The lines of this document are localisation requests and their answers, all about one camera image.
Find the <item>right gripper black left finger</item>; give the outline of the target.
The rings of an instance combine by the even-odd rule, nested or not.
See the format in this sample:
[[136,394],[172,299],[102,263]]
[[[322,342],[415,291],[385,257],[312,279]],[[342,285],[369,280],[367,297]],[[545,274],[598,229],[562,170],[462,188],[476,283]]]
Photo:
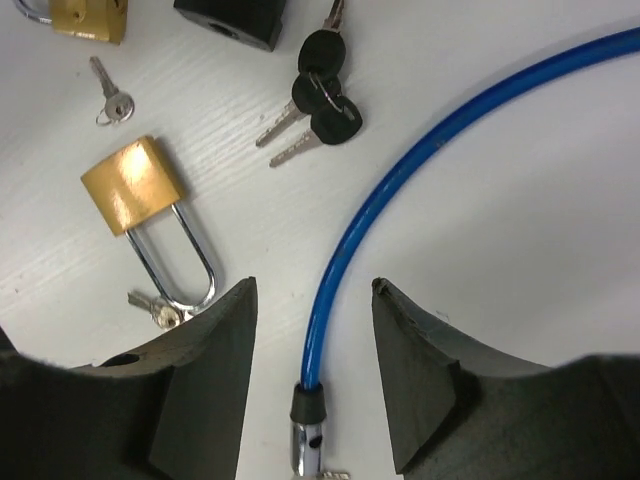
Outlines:
[[254,278],[99,366],[56,367],[1,341],[5,479],[232,479],[257,327]]

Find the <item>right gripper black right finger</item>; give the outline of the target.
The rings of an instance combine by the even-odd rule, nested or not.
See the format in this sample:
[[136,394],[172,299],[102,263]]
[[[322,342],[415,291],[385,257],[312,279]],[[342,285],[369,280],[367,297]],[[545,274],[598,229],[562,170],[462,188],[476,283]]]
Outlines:
[[529,362],[461,332],[383,278],[372,285],[372,316],[402,477],[638,477],[637,356]]

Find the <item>long padlock keys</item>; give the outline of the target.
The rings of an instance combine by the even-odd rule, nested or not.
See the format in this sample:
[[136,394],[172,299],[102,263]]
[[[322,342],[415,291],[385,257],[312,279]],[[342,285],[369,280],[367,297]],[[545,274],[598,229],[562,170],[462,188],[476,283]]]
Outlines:
[[170,331],[193,316],[171,305],[164,297],[149,297],[137,291],[127,293],[127,300],[131,306],[148,312],[153,322],[163,331]]

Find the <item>blue cable lock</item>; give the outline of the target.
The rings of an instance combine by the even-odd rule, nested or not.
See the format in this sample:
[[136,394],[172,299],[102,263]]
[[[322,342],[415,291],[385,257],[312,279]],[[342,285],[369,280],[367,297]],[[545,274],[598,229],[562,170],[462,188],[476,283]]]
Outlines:
[[320,370],[326,332],[340,283],[360,243],[389,202],[432,156],[493,110],[578,70],[639,51],[637,27],[607,35],[541,60],[488,87],[429,130],[379,181],[354,215],[330,258],[311,308],[300,379],[291,407],[291,468],[295,479],[319,479],[326,419]]

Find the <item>silver cable lock keys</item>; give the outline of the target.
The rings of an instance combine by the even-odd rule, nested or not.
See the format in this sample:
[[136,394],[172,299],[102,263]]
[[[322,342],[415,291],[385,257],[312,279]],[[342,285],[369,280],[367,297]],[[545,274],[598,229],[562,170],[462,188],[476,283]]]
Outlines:
[[318,475],[321,480],[350,480],[351,476],[344,471],[324,471]]

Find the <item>long-shackle brass padlock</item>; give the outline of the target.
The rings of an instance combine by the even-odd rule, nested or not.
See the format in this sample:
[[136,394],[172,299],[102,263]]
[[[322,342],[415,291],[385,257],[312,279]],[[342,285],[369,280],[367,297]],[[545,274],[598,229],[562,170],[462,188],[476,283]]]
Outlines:
[[[187,189],[158,139],[143,135],[109,154],[81,175],[96,208],[115,236],[125,236],[160,296],[184,318],[193,318],[214,303],[216,273],[213,263],[195,235],[183,200]],[[175,298],[136,229],[157,215],[170,211],[176,217],[199,257],[208,278],[204,297],[195,303]]]

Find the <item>small silver key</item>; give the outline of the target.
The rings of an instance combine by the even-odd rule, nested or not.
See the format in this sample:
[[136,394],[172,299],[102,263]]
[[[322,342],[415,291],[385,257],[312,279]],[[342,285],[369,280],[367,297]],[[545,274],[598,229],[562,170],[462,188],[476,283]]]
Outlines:
[[129,120],[135,111],[133,97],[116,86],[97,56],[91,56],[89,64],[101,84],[105,98],[104,106],[96,116],[95,123],[98,126],[110,126]]

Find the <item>small brass padlock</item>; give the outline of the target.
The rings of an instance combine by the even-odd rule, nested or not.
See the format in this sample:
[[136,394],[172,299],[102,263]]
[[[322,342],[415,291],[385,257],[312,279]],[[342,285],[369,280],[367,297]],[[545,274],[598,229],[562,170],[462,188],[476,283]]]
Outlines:
[[34,7],[30,1],[13,3],[24,17],[49,25],[58,34],[114,45],[125,38],[127,0],[50,0],[45,9]]

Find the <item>black padlock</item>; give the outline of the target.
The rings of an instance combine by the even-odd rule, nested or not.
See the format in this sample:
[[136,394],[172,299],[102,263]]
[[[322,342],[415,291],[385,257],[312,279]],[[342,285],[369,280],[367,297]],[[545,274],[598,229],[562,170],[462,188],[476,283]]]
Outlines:
[[239,43],[272,52],[282,31],[286,0],[175,0],[185,19]]

